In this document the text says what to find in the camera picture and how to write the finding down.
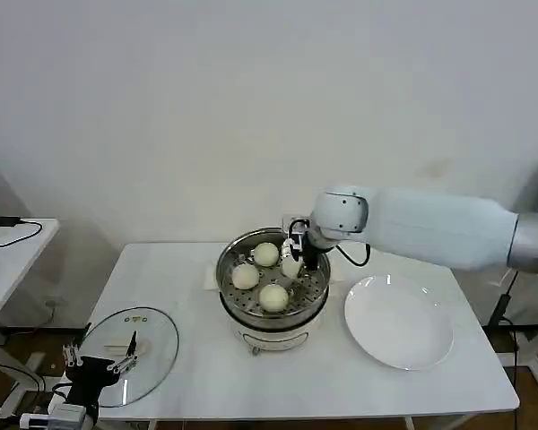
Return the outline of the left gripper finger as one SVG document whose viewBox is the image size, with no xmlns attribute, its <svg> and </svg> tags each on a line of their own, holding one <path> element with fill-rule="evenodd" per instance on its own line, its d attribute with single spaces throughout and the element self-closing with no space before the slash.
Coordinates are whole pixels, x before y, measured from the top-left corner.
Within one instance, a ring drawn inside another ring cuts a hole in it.
<svg viewBox="0 0 538 430">
<path fill-rule="evenodd" d="M 127 344 L 125 342 L 109 343 L 107 352 L 111 363 L 108 365 L 110 372 L 126 372 L 137 363 L 137 331 L 134 331 Z"/>
<path fill-rule="evenodd" d="M 77 332 L 77 334 L 72 338 L 69 343 L 63 346 L 63 357 L 66 366 L 79 366 L 82 363 L 79 349 L 87 333 L 89 332 L 90 327 L 91 324 L 87 323 L 82 329 Z"/>
</svg>

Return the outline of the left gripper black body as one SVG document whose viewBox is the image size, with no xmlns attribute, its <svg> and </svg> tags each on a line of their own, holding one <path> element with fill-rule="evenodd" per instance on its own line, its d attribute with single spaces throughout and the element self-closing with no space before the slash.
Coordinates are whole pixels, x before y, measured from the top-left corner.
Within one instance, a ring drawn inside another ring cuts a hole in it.
<svg viewBox="0 0 538 430">
<path fill-rule="evenodd" d="M 98 403 L 104 388 L 116 384 L 119 373 L 112 370 L 114 361 L 106 358 L 83 357 L 81 365 L 69 365 L 66 377 L 72 383 L 68 403 Z"/>
</svg>

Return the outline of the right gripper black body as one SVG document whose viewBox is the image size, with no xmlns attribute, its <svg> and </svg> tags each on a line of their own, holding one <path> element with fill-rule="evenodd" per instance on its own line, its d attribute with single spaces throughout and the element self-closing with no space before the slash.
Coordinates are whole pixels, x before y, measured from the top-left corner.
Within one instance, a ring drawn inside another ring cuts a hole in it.
<svg viewBox="0 0 538 430">
<path fill-rule="evenodd" d="M 317 258 L 318 249 L 311 242 L 311 224 L 308 219 L 295 219 L 295 257 Z"/>
</svg>

